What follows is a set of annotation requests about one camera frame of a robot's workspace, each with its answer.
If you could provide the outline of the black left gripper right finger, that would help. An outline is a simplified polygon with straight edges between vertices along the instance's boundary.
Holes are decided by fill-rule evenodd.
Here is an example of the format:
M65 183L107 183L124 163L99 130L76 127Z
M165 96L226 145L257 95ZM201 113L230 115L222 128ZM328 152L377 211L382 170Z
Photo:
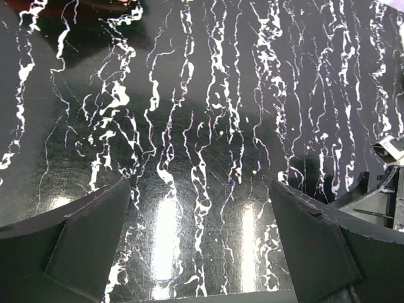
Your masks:
M278 181L270 196L299 302L403 302L403 233Z

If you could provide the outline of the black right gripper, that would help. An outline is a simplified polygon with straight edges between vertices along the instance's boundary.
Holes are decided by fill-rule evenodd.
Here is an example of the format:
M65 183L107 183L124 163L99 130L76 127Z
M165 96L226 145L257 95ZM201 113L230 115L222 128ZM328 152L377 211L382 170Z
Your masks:
M388 135L372 145L386 164L374 189L368 188L370 173L362 172L355 187L331 206L361 220L403 232L403 137Z

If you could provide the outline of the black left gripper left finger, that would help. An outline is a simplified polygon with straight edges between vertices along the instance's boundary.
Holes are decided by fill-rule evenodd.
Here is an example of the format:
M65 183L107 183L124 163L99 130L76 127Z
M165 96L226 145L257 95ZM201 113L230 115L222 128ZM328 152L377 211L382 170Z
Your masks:
M1 302L101 302L130 193L120 179L1 227Z

